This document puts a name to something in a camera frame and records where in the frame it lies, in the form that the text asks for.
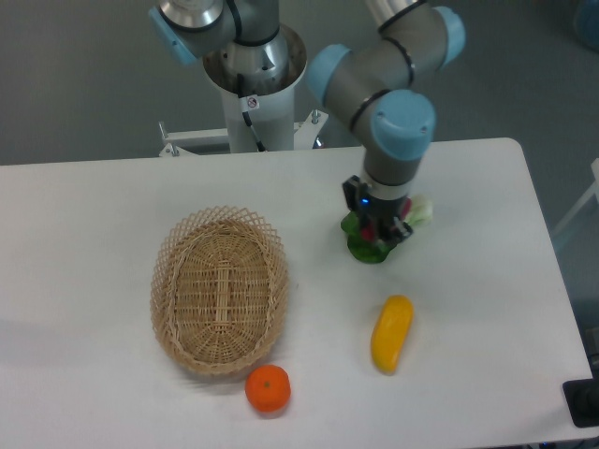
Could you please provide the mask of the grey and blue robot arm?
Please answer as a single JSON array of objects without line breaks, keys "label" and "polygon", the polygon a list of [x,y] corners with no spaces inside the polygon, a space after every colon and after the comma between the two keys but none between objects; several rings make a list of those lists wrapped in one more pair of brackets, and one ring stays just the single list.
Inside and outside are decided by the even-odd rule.
[{"label": "grey and blue robot arm", "polygon": [[355,221],[348,244],[384,253],[412,235],[409,190],[436,125],[412,84],[460,55],[465,30],[451,9],[425,1],[371,1],[368,9],[375,45],[330,45],[313,58],[275,1],[160,1],[149,18],[173,57],[201,62],[220,91],[232,152],[290,149],[294,90],[305,81],[365,150],[360,173],[343,183]]}]

